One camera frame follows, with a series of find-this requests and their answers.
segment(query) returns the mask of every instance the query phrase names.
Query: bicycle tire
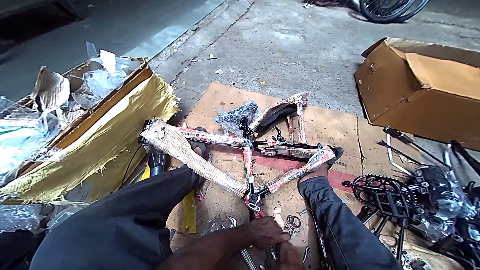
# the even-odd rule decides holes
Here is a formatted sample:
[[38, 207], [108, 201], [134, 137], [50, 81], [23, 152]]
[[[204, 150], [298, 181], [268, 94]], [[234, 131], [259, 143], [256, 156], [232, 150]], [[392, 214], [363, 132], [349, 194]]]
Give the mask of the bicycle tire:
[[389, 24], [396, 22], [396, 20], [405, 13], [416, 0], [408, 0], [406, 4], [402, 8], [395, 10], [391, 14], [387, 14], [385, 17], [379, 17], [376, 14], [372, 14], [368, 7], [370, 5], [369, 1], [371, 0], [360, 0], [360, 10], [363, 16], [369, 20], [370, 22], [377, 23], [377, 24]]
[[411, 12], [407, 13], [407, 15], [401, 15], [395, 22], [402, 23], [406, 20], [411, 19], [413, 16], [417, 15], [429, 2], [430, 0], [421, 0], [420, 4], [415, 7]]

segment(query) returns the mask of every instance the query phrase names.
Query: bicycle wheel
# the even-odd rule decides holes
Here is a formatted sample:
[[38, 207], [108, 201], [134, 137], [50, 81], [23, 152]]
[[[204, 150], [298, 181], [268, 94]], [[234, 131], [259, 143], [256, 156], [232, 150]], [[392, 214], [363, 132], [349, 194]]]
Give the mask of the bicycle wheel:
[[405, 15], [401, 15], [398, 19], [395, 20], [396, 23], [402, 23], [413, 16], [417, 15], [429, 2], [430, 0], [417, 0], [415, 2], [419, 2], [419, 4], [410, 12], [406, 12]]
[[360, 0], [360, 10], [373, 23], [395, 22], [415, 0]]

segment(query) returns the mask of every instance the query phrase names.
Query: black trousers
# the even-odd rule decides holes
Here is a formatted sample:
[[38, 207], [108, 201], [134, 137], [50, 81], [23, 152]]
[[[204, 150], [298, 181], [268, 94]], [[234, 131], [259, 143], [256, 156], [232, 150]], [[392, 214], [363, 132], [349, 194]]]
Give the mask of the black trousers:
[[[52, 230], [31, 270], [153, 270], [172, 254], [165, 224], [173, 208], [200, 184], [187, 167], [121, 189]], [[401, 269], [388, 249], [333, 192], [326, 177], [300, 184], [335, 269]]]

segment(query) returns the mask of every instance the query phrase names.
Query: concrete ground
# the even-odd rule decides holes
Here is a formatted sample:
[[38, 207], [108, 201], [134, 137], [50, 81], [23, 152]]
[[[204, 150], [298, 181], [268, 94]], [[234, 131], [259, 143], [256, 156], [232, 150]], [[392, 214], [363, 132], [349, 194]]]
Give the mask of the concrete ground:
[[[195, 33], [153, 59], [151, 67], [177, 88], [180, 118], [212, 81], [279, 98], [306, 90], [311, 105], [363, 117], [354, 73], [364, 61], [361, 53], [377, 40], [400, 37], [479, 48], [478, 5], [434, 2], [404, 24], [377, 25], [347, 8], [304, 8], [300, 0], [227, 0]], [[186, 61], [209, 54], [218, 59]], [[218, 69], [223, 74], [216, 74]], [[417, 141], [437, 155], [445, 147]], [[460, 172], [465, 183], [480, 180], [468, 166]]]
[[117, 56], [152, 58], [223, 1], [76, 0], [77, 9], [89, 10], [85, 20], [21, 42], [0, 58], [0, 95], [29, 95], [42, 65], [62, 74], [84, 62], [86, 41]]

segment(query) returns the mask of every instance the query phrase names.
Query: spanner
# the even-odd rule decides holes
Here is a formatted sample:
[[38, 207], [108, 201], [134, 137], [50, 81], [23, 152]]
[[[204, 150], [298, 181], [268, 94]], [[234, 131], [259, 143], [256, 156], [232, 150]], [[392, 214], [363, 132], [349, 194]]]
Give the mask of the spanner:
[[[230, 228], [235, 228], [237, 226], [237, 220], [234, 217], [228, 217], [228, 219], [231, 221]], [[257, 267], [255, 266], [252, 257], [250, 257], [250, 254], [248, 254], [248, 251], [246, 249], [242, 249], [241, 254], [243, 258], [245, 259], [245, 262], [247, 262], [248, 267], [250, 270], [257, 270]]]

